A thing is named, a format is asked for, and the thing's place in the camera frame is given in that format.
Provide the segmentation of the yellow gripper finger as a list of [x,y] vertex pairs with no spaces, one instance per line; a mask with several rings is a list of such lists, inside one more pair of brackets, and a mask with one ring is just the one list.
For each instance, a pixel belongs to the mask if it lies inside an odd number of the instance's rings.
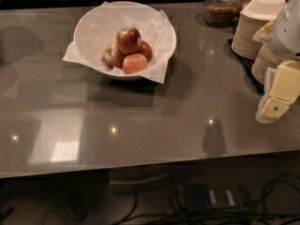
[[300,63],[289,60],[275,68],[270,98],[276,105],[274,118],[279,119],[300,96]]

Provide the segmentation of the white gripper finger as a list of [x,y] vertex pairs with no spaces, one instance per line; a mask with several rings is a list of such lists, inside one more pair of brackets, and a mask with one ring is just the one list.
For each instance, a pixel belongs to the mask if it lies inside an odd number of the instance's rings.
[[264,76],[264,95],[262,96],[256,111],[255,118],[258,122],[263,124],[270,124],[275,121],[274,112],[276,105],[274,100],[270,98],[270,91],[275,77],[275,69],[269,67]]

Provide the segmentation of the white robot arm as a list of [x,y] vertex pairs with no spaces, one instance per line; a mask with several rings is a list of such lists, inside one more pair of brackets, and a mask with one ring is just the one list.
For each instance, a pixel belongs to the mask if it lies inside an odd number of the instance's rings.
[[270,39],[271,52],[283,59],[264,75],[264,95],[256,120],[278,120],[300,96],[300,0],[290,0],[277,15]]

